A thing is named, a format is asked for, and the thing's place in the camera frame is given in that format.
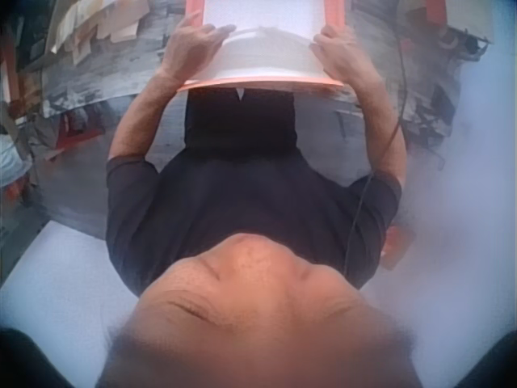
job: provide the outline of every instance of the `cable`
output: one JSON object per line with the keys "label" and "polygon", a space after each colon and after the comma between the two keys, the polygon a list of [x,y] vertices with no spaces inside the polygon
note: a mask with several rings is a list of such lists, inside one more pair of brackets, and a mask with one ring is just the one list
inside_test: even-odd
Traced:
{"label": "cable", "polygon": [[353,236],[355,228],[357,226],[357,221],[359,220],[359,215],[361,214],[361,209],[363,208],[364,199],[365,199],[366,194],[368,192],[370,183],[372,182],[372,180],[373,180],[373,178],[374,178],[374,176],[376,174],[377,166],[385,158],[386,154],[389,151],[389,148],[393,144],[393,142],[395,140],[395,137],[398,134],[399,129],[401,129],[402,120],[404,118],[404,112],[406,111],[406,104],[407,104],[407,97],[408,97],[406,65],[404,63],[404,55],[402,54],[401,39],[400,39],[400,36],[399,36],[399,33],[398,33],[397,8],[398,8],[398,2],[396,4],[396,6],[395,6],[395,21],[393,23],[393,34],[395,35],[395,41],[397,43],[398,56],[399,56],[399,60],[400,60],[400,63],[401,63],[401,71],[402,71],[402,85],[403,85],[403,92],[404,92],[404,95],[403,95],[403,98],[402,98],[402,106],[401,106],[400,114],[398,116],[397,125],[395,126],[395,129],[393,130],[391,138],[389,139],[388,144],[386,145],[386,147],[383,150],[383,152],[380,154],[379,159],[375,163],[372,164],[372,172],[370,173],[370,175],[368,177],[368,180],[367,180],[366,184],[364,185],[364,189],[363,189],[363,192],[361,194],[361,197],[359,198],[359,205],[357,207],[357,213],[354,216],[354,221],[352,222],[352,226],[350,228],[350,233],[348,235],[348,240],[347,240],[347,248],[345,250],[345,260],[344,260],[345,262],[344,262],[344,266],[343,266],[343,275],[344,276],[347,274],[347,270],[348,270],[348,253],[350,252],[350,245],[351,245],[352,236]]}

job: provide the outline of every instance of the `man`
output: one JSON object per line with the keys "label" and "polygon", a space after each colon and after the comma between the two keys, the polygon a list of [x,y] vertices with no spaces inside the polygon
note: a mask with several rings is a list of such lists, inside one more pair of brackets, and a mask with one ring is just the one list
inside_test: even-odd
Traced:
{"label": "man", "polygon": [[406,177],[371,60],[349,30],[327,26],[311,46],[355,89],[378,170],[351,230],[367,180],[341,188],[310,168],[290,94],[191,91],[185,150],[159,174],[145,161],[166,105],[235,29],[193,18],[111,146],[107,245],[140,300],[98,387],[419,386],[406,337],[357,291],[376,270]]}

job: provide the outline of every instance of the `sleeve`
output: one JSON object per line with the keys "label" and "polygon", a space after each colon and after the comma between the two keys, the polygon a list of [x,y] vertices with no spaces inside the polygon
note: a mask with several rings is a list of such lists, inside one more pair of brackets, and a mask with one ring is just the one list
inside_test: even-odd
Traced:
{"label": "sleeve", "polygon": [[375,219],[381,233],[385,235],[397,215],[401,200],[402,187],[398,180],[389,174],[377,172],[370,184],[366,176],[355,181],[349,188],[358,198],[364,194],[362,212],[368,212]]}
{"label": "sleeve", "polygon": [[158,184],[154,165],[142,157],[118,157],[107,163],[106,243],[117,271],[123,267],[131,237],[153,202]]}

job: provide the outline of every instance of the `forearm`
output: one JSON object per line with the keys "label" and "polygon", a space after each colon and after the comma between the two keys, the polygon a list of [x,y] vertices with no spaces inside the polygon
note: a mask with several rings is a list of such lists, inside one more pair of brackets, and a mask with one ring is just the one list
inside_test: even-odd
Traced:
{"label": "forearm", "polygon": [[163,111],[179,88],[179,84],[159,75],[149,80],[120,121],[111,144],[109,159],[147,155],[156,137]]}
{"label": "forearm", "polygon": [[404,186],[406,144],[400,127],[392,141],[398,117],[382,79],[379,77],[358,86],[355,92],[363,109],[368,160],[372,168],[392,175]]}

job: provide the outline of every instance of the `hand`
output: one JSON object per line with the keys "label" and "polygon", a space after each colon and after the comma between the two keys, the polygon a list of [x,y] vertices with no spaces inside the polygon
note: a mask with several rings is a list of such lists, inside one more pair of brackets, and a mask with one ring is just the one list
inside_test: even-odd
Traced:
{"label": "hand", "polygon": [[310,48],[329,76],[349,84],[356,91],[382,82],[370,56],[359,46],[349,27],[338,31],[332,26],[324,26]]}
{"label": "hand", "polygon": [[193,27],[192,21],[199,12],[185,16],[170,36],[157,75],[182,86],[203,70],[214,58],[229,35],[233,25],[215,28],[211,24]]}

